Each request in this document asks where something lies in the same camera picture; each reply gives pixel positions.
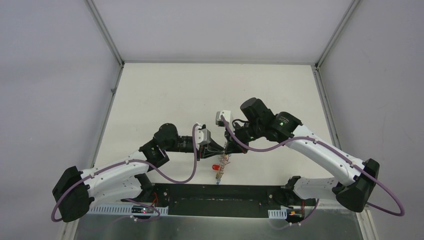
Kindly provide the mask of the metal disc with keyrings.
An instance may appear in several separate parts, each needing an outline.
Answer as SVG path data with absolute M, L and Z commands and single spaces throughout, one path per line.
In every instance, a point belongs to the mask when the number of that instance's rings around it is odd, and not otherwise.
M 229 142 L 227 141 L 224 144 L 224 151 L 223 153 L 219 156 L 219 169 L 217 170 L 217 173 L 215 175 L 215 179 L 216 179 L 216 185 L 219 185 L 221 183 L 221 179 L 224 175 L 224 170 L 227 164 L 230 163 L 230 157 L 231 154 L 227 152 L 227 148 L 228 148 Z

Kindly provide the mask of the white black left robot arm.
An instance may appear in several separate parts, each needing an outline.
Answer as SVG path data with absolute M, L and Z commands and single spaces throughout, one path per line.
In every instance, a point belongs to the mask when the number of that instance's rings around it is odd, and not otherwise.
M 193 170 L 188 179 L 172 179 L 159 169 L 170 160 L 168 152 L 193 154 Z M 199 160 L 223 153 L 224 147 L 212 139 L 205 125 L 196 123 L 191 135 L 179 135 L 174 124 L 165 123 L 150 141 L 122 159 L 84 170 L 67 168 L 52 189 L 56 204 L 51 220 L 73 222 L 98 205 L 121 199 L 147 202 L 153 189 L 143 179 L 146 173 L 156 171 L 172 183 L 185 184 L 194 178 Z

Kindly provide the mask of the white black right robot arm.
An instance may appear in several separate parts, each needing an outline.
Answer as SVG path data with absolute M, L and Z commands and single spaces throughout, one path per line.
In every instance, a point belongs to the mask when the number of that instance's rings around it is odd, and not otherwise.
M 380 170 L 376 160 L 362 160 L 343 152 L 318 137 L 292 114 L 285 111 L 274 114 L 259 98 L 246 100 L 240 110 L 246 117 L 242 125 L 232 119 L 228 110 L 216 114 L 215 123 L 226 129 L 229 154 L 253 151 L 249 143 L 266 138 L 301 153 L 332 175 L 330 178 L 291 177 L 283 187 L 288 204 L 325 199 L 337 201 L 356 213 L 363 211 L 376 186 Z

